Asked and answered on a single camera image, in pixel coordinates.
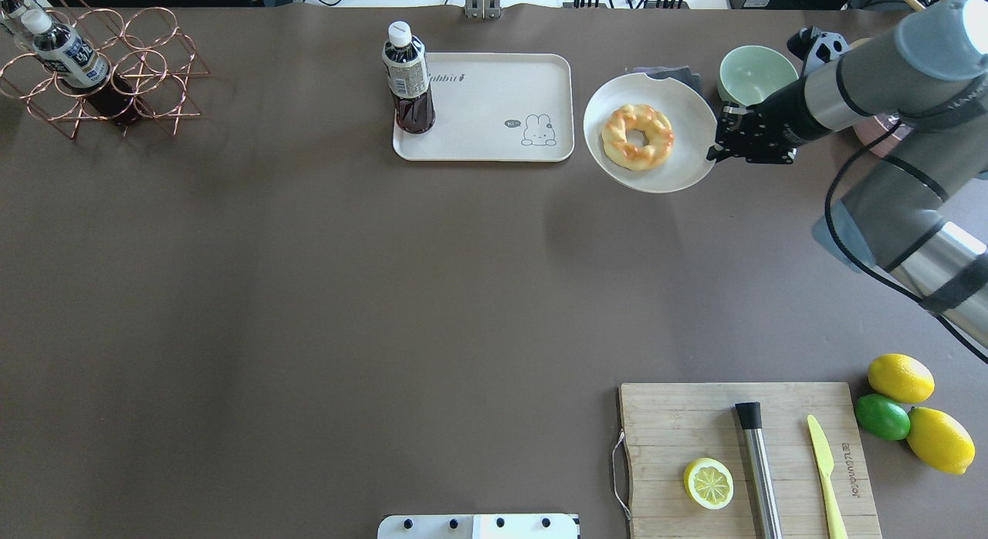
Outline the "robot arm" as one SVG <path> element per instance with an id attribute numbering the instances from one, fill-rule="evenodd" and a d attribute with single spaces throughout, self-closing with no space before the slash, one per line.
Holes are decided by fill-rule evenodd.
<path id="1" fill-rule="evenodd" d="M 876 114 L 910 132 L 839 201 L 817 237 L 832 254 L 932 315 L 986 359 L 986 246 L 941 214 L 986 177 L 986 0 L 912 12 L 751 107 L 727 103 L 707 159 L 789 164 L 795 151 Z"/>

